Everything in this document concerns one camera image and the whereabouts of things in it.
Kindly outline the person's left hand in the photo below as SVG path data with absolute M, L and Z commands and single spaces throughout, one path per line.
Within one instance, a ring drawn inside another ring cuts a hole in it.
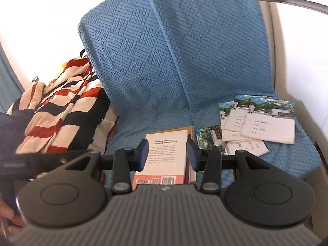
M 20 215 L 15 215 L 13 209 L 10 208 L 3 199 L 1 199 L 0 215 L 2 233 L 6 237 L 10 234 L 18 233 L 26 226 L 23 218 Z

